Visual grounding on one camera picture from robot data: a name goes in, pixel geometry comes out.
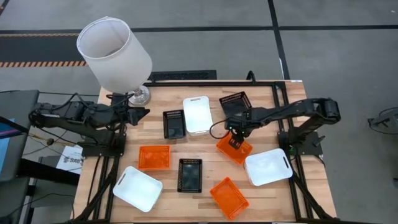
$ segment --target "white lampshade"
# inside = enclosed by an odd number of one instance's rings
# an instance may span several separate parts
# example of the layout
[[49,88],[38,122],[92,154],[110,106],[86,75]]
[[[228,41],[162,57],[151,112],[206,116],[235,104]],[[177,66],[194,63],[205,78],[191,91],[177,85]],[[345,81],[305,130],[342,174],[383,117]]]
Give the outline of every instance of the white lampshade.
[[104,17],[86,26],[77,48],[99,84],[111,92],[137,90],[152,72],[149,54],[120,19]]

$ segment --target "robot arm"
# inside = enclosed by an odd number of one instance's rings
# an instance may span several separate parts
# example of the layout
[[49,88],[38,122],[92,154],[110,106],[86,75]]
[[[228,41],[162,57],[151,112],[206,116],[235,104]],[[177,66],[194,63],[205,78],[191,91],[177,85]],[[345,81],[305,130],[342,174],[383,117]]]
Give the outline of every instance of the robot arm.
[[128,106],[126,95],[113,95],[111,98],[111,106],[82,100],[68,100],[62,105],[37,103],[29,114],[29,120],[38,128],[58,127],[88,137],[78,143],[83,147],[83,155],[87,152],[85,147],[91,147],[87,156],[94,156],[96,153],[93,151],[97,148],[108,149],[110,154],[113,154],[111,151],[114,148],[119,148],[120,154],[124,148],[122,128],[125,123],[137,125],[149,110]]
[[268,125],[272,121],[309,116],[310,119],[300,127],[295,128],[294,133],[289,133],[291,141],[298,141],[324,124],[335,124],[340,117],[337,102],[326,98],[311,98],[296,101],[279,108],[251,108],[240,116],[227,118],[225,129],[232,132],[233,142],[241,144],[244,138],[250,136],[257,128]]

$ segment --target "wooden tabletop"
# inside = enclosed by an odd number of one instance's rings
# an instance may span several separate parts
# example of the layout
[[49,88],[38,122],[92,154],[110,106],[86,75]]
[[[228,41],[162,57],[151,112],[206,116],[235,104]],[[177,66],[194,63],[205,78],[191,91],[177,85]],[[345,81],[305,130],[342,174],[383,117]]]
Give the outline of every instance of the wooden tabletop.
[[[290,102],[306,98],[302,82],[286,81],[286,87]],[[127,166],[137,167],[139,147],[145,145],[170,145],[172,152],[171,168],[170,170],[145,171],[146,174],[163,183],[163,191],[150,212],[144,213],[115,197],[112,222],[227,222],[228,220],[209,193],[209,190],[225,177],[231,178],[250,204],[234,221],[287,222],[295,220],[287,180],[280,180],[260,187],[251,185],[243,166],[238,166],[217,150],[216,143],[218,140],[213,139],[208,134],[204,136],[187,135],[185,139],[179,140],[164,139],[163,111],[182,109],[182,101],[185,98],[205,95],[210,99],[211,116],[215,123],[224,119],[224,113],[218,99],[240,91],[246,92],[253,107],[275,107],[272,90],[268,86],[150,88],[152,98],[146,105],[146,108],[150,109],[150,113],[139,121],[137,126],[128,125],[127,143],[125,153],[120,160],[118,175],[120,176]],[[108,93],[101,89],[99,103],[110,104],[110,100],[105,97]],[[299,126],[305,120],[306,118],[295,118],[294,123]],[[249,144],[253,145],[251,154],[278,148],[278,130],[277,122],[254,130],[250,137],[246,139]],[[180,158],[203,160],[202,193],[177,192],[178,160]],[[327,213],[335,216],[336,212],[323,165],[313,156],[302,156],[302,160],[309,191]],[[84,161],[74,203],[76,215],[80,214],[86,207],[95,163],[96,158],[94,157],[87,158]],[[96,192],[101,164],[100,161],[91,195]],[[302,216],[305,217],[302,194],[299,190],[297,192]],[[108,194],[106,193],[101,204],[100,217],[104,217],[107,197]]]

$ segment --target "white tray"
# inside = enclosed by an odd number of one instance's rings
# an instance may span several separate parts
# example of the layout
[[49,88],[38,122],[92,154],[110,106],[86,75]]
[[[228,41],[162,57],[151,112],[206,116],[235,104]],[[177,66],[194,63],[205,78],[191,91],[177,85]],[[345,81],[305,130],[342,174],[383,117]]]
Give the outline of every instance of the white tray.
[[293,175],[292,168],[282,149],[273,149],[247,156],[244,166],[250,183],[255,186],[286,179]]
[[134,167],[127,167],[113,188],[113,194],[143,212],[149,212],[162,191],[160,181]]
[[187,98],[182,103],[188,133],[192,136],[207,134],[213,124],[209,98],[207,96]]

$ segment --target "orange plastic tray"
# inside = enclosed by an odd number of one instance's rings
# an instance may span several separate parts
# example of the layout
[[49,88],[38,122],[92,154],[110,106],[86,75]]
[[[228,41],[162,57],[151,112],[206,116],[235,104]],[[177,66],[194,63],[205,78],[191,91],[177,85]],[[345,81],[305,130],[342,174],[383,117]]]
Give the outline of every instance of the orange plastic tray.
[[170,146],[141,146],[138,169],[159,170],[170,168]]
[[234,220],[249,206],[249,202],[229,177],[213,187],[210,194],[229,220]]
[[232,134],[229,134],[225,138],[219,140],[217,143],[217,148],[234,162],[242,165],[245,158],[247,158],[247,156],[250,155],[250,152],[253,150],[253,146],[251,146],[246,141],[243,141],[239,149],[234,149],[232,146],[229,145],[229,140],[231,139],[231,137]]

